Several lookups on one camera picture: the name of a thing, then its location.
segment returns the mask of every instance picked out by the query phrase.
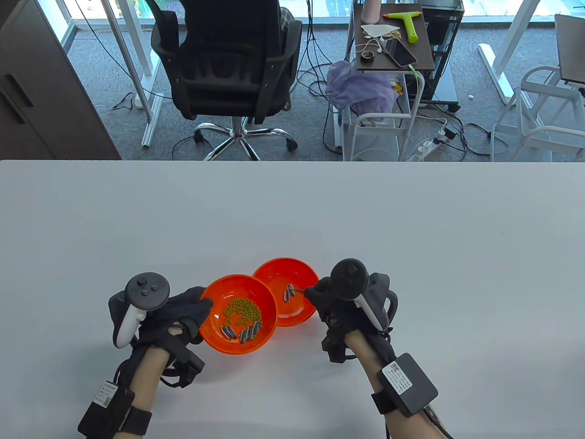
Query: smartphone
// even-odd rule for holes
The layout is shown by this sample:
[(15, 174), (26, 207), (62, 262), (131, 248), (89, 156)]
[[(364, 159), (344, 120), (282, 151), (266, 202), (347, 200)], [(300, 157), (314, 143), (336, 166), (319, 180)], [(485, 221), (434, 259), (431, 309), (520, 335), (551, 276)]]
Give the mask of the smartphone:
[(402, 41), (398, 38), (392, 38), (386, 41), (386, 44), (384, 45), (384, 53), (390, 57), (398, 67), (407, 67), (409, 64), (417, 62), (414, 55), (408, 51)]

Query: dark cabinet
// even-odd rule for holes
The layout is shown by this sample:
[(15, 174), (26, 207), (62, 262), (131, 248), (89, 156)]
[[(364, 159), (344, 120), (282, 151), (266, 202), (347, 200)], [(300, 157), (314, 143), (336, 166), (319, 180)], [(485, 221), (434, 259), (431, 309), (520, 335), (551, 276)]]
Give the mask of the dark cabinet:
[(6, 90), (0, 87), (0, 158), (54, 159)]
[[(35, 0), (19, 2), (0, 29), (0, 90), (0, 128), (12, 127), (6, 129), (12, 137), (0, 142), (0, 159), (120, 158)], [(34, 146), (36, 139), (49, 156)]]

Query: forearm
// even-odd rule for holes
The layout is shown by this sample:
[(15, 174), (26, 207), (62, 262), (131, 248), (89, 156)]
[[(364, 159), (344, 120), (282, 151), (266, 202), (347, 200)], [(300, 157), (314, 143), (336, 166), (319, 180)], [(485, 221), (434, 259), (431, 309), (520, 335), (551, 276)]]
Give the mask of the forearm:
[[(156, 346), (148, 348), (130, 384), (130, 390), (135, 394), (132, 402), (135, 408), (152, 410), (156, 389), (168, 359), (169, 353), (164, 349)], [(141, 437), (136, 434), (116, 433), (113, 439), (140, 439)]]
[[(363, 334), (353, 331), (345, 337), (345, 343), (364, 368), (374, 393), (381, 392), (384, 388), (376, 374), (385, 365), (367, 343)], [(398, 410), (394, 410), (384, 415), (384, 418), (392, 439), (445, 439), (445, 436), (422, 412), (406, 418)]]

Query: chair caster wheel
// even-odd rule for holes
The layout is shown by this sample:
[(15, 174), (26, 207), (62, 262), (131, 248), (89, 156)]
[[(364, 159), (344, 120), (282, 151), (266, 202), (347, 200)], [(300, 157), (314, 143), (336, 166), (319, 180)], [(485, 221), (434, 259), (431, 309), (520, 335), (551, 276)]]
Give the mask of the chair caster wheel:
[(297, 141), (287, 139), (287, 149), (292, 152), (292, 151), (296, 150), (296, 148), (298, 148)]
[(193, 140), (195, 141), (195, 143), (205, 142), (205, 138), (203, 137), (203, 134), (201, 134), (200, 129), (196, 129), (195, 132), (193, 133)]

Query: chair armrest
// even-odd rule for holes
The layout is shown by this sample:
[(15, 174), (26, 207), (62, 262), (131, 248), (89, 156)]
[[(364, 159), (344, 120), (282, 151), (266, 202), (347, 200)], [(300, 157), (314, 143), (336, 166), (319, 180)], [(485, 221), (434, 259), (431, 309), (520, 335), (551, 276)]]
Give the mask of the chair armrest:
[(298, 54), (301, 48), (301, 32), (302, 32), (302, 22), (300, 20), (291, 20), (288, 23), (288, 32), (287, 32), (287, 41), (286, 45), (284, 46), (284, 53), (281, 56), (276, 56), (273, 58), (267, 58), (267, 64), (275, 65), (286, 65), (289, 60), (293, 60), (292, 69), (294, 70), (294, 74), (291, 75), (292, 78), (295, 77), (297, 74), (297, 64), (298, 64)]
[(179, 25), (177, 14), (172, 11), (160, 11), (161, 15), (154, 23), (150, 35), (150, 45), (154, 52), (163, 58), (175, 55), (179, 49)]
[(260, 93), (256, 101), (255, 124), (264, 122), (269, 103), (274, 95), (277, 84), (281, 80), (282, 75), (285, 74), (287, 66), (290, 67), (288, 71), (288, 84), (289, 87), (292, 85), (297, 75), (298, 54), (301, 48), (301, 32), (302, 23), (299, 20), (291, 20), (288, 24), (284, 53), (272, 58), (266, 58)]

